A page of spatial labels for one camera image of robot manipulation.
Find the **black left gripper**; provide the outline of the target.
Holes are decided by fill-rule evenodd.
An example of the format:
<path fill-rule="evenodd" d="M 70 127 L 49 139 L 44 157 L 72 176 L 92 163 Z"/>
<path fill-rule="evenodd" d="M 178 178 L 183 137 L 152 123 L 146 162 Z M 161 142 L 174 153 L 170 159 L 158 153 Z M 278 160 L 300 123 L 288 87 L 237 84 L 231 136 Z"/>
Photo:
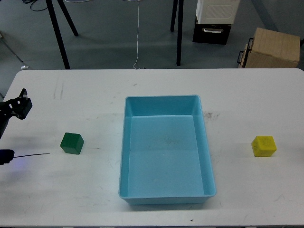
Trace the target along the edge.
<path fill-rule="evenodd" d="M 25 119 L 32 108 L 31 99 L 28 98 L 28 93 L 23 88 L 19 97 L 10 99 L 6 102 L 0 103 L 0 137 L 3 136 L 4 131 L 8 125 L 11 117 L 18 119 Z"/>

